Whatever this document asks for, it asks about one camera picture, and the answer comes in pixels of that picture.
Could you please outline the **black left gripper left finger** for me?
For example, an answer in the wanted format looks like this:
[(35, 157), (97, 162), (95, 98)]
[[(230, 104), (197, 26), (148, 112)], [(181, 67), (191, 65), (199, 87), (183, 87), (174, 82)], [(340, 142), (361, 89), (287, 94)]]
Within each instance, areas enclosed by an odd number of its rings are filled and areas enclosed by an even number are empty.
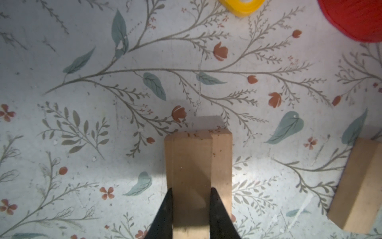
[(173, 190), (170, 188), (148, 230), (145, 239), (173, 238)]

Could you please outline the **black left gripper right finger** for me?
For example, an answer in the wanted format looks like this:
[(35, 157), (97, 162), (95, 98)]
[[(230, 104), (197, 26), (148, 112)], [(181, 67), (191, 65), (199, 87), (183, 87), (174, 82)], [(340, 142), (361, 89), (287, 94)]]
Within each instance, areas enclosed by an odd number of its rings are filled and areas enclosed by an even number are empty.
[(236, 231), (218, 191), (213, 187), (210, 194), (210, 238), (241, 239)]

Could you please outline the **long wooden block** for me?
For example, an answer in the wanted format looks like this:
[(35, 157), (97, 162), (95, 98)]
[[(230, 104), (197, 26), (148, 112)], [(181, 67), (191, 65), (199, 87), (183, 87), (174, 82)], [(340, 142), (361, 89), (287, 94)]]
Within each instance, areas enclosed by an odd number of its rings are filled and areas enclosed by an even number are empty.
[(213, 139), (205, 130), (165, 137), (167, 187), (173, 191), (173, 237), (210, 237)]

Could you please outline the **wooden block numbered 72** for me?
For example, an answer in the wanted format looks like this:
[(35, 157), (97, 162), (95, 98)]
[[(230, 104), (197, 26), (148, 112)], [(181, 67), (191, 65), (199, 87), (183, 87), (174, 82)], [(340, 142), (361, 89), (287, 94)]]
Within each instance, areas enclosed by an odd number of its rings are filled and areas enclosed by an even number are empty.
[(229, 216), (232, 215), (233, 136), (227, 129), (217, 129), (212, 136), (211, 185), (216, 188)]

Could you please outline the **plain wooden block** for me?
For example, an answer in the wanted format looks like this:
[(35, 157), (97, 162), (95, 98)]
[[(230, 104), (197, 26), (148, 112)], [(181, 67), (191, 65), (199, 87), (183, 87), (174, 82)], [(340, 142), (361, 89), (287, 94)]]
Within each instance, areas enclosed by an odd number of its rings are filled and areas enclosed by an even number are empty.
[(340, 229), (367, 234), (382, 205), (382, 144), (358, 138), (327, 217)]

